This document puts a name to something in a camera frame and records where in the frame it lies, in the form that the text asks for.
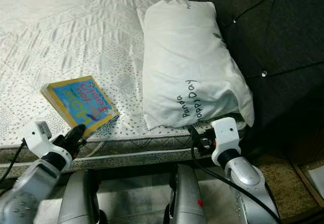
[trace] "white pillow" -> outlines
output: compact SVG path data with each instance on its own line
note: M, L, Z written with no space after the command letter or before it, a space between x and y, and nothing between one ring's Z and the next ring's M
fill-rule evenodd
M253 125L252 94L221 39L213 3L160 1L146 11L143 103L149 129L230 112Z

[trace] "upholstered headboard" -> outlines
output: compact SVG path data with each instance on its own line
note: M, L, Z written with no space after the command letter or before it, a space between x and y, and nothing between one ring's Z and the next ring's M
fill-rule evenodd
M254 94L246 153L293 142L324 116L324 0L211 1Z

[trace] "tiled floor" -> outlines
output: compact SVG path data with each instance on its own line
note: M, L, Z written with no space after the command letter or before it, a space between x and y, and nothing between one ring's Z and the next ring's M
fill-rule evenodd
M238 217L229 187L196 171L208 223L236 224ZM171 189L169 174L155 174L104 181L98 201L109 224L162 224ZM35 224L56 224L64 188L56 188L49 200L41 203Z

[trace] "blue book cover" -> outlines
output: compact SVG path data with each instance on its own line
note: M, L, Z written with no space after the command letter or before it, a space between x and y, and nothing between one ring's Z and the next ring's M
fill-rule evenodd
M50 83L41 92L71 127L86 125L84 137L119 116L92 76Z

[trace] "bed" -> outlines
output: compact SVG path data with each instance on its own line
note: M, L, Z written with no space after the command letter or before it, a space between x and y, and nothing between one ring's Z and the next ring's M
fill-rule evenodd
M39 89L86 75L93 75L120 117L88 139L70 170L190 159L185 127L148 130L142 114L143 31L137 10L158 1L0 0L0 175L29 121L45 120L54 137L70 130ZM231 116L243 136L245 122ZM209 123L196 127L201 131ZM35 159L24 149L9 177Z

